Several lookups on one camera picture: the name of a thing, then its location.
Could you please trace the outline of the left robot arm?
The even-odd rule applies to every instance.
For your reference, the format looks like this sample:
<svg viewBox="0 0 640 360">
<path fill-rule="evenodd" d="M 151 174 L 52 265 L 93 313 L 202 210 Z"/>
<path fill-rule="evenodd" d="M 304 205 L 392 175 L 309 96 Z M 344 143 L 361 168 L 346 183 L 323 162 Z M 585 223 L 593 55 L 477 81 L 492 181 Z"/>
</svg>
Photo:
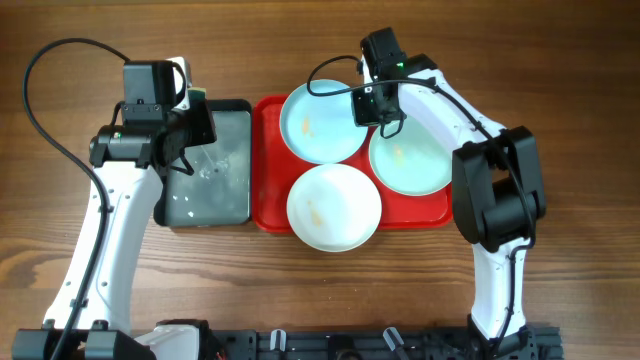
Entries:
<svg viewBox="0 0 640 360">
<path fill-rule="evenodd" d="M 197 359 L 206 327 L 170 322 L 139 337 L 130 303 L 145 229 L 166 174 L 185 150 L 215 141 L 207 100 L 187 61 L 128 61 L 125 99 L 90 142 L 90 199 L 74 254 L 38 329 L 17 331 L 14 359 Z"/>
</svg>

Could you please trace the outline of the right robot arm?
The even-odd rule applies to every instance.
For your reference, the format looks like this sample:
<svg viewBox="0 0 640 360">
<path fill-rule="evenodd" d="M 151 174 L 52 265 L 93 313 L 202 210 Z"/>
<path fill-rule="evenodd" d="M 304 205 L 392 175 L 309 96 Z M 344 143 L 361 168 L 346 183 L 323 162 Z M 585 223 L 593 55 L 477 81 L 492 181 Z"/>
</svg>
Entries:
<svg viewBox="0 0 640 360">
<path fill-rule="evenodd" d="M 415 119 L 452 156 L 453 218 L 474 255 L 475 355 L 504 357 L 525 329 L 524 260 L 546 212 L 535 137 L 524 126 L 508 129 L 482 115 L 428 56 L 408 56 L 392 29 L 370 33 L 360 48 L 364 83 L 352 92 L 357 124 Z"/>
</svg>

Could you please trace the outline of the light blue plate top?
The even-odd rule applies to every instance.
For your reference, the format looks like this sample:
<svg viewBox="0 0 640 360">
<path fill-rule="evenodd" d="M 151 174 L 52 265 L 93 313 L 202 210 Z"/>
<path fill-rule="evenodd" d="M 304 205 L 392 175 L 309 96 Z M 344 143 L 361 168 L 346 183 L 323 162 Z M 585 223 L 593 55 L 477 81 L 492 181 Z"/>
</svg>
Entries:
<svg viewBox="0 0 640 360">
<path fill-rule="evenodd" d="M 287 148 L 313 164 L 339 163 L 364 144 L 368 128 L 357 126 L 350 93 L 318 97 L 305 84 L 281 109 L 279 128 Z"/>
</svg>

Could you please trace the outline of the white plate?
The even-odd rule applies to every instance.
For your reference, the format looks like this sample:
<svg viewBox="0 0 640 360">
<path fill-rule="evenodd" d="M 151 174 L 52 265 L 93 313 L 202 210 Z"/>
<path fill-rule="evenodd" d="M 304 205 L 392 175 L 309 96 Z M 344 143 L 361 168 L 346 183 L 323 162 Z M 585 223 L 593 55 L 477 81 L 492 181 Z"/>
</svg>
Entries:
<svg viewBox="0 0 640 360">
<path fill-rule="evenodd" d="M 295 235 L 324 252 L 346 252 L 364 244 L 382 217 L 381 195 L 361 170 L 325 164 L 302 174 L 291 187 L 286 215 Z"/>
</svg>

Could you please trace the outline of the green yellow sponge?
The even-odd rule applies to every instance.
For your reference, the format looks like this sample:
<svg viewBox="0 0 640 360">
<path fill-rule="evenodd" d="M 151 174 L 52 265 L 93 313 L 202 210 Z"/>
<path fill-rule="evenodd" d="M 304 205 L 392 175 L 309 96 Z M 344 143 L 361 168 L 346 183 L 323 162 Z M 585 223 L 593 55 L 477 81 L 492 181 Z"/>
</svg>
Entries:
<svg viewBox="0 0 640 360">
<path fill-rule="evenodd" d="M 191 102 L 199 102 L 206 100 L 206 90 L 199 87 L 191 87 L 187 90 L 189 100 Z"/>
</svg>

